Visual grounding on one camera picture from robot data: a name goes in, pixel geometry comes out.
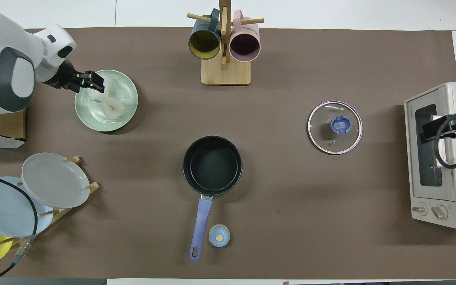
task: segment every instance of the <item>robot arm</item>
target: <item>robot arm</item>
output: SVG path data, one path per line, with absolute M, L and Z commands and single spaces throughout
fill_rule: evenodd
M 75 47 L 59 25 L 31 34 L 0 14 L 0 114 L 26 108 L 36 82 L 74 92 L 80 88 L 103 92 L 101 76 L 78 72 L 66 60 Z

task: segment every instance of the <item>brown table surface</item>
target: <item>brown table surface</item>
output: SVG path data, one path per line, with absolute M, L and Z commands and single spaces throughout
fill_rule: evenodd
M 32 154 L 82 157 L 101 188 L 40 235 L 8 276 L 165 278 L 452 278 L 456 230 L 410 214 L 403 101 L 456 81 L 449 31 L 262 29 L 247 87 L 204 86 L 190 28 L 69 29 L 77 70 L 114 69 L 139 104 L 123 128 L 84 126 L 74 94 L 43 84 L 28 108 L 28 141 L 0 149 L 0 176 Z M 306 133 L 313 108 L 349 103 L 364 132 L 329 156 Z M 207 230 L 232 238 L 188 259 L 200 195 L 182 176 L 187 147 L 232 141 L 239 184 L 214 197 Z M 11 256 L 0 261 L 0 271 Z

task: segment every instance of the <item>blue pan handle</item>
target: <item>blue pan handle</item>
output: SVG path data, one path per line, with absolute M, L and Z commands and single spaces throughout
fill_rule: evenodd
M 195 231 L 193 232 L 193 240 L 191 242 L 190 260 L 199 261 L 201 254 L 201 246 L 207 227 L 207 219 L 210 213 L 212 200 L 200 198 L 198 201 L 197 220 L 195 222 Z

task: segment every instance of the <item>blue lid knob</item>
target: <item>blue lid knob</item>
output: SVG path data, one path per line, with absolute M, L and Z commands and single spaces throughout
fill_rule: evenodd
M 347 133 L 351 130 L 351 121 L 344 115 L 334 117 L 331 122 L 331 127 L 336 134 L 340 135 Z

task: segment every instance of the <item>mug handle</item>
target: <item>mug handle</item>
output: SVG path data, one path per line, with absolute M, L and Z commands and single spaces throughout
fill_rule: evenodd
M 235 11 L 233 19 L 233 27 L 235 28 L 235 32 L 242 31 L 242 25 L 240 24 L 242 18 L 244 18 L 244 16 L 242 15 L 242 11 L 240 9 Z
M 214 8 L 212 13 L 210 13 L 209 30 L 214 31 L 217 27 L 217 22 L 219 22 L 219 10 Z

